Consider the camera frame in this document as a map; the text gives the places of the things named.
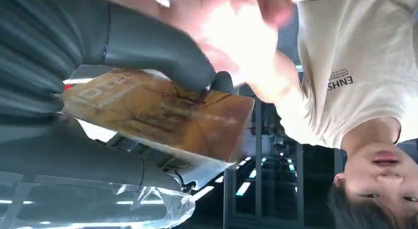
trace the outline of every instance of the gold card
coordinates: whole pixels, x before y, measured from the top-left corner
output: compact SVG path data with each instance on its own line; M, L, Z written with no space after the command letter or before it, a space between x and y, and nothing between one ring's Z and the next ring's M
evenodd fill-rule
M249 97L191 92L134 69L79 84L63 100L63 113L195 163L235 162L254 106Z

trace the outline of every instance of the hand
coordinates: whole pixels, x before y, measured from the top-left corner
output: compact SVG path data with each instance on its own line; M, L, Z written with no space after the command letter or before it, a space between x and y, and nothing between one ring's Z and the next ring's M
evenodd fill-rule
M235 83L271 77L278 28L290 0L170 0L159 19L187 32L215 68Z

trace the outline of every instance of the t-shirt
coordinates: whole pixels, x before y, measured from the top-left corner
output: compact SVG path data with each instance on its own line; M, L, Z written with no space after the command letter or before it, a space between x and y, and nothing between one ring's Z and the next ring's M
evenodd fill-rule
M418 137L418 0L319 0L298 4L302 100L276 103L286 134L341 148L344 135L377 117Z

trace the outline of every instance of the transparent plastic sheet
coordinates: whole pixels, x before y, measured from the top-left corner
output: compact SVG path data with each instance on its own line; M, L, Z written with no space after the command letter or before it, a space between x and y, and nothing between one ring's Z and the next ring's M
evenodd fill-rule
M0 177L0 189L0 228L172 228L195 209L190 195L156 187L42 176Z

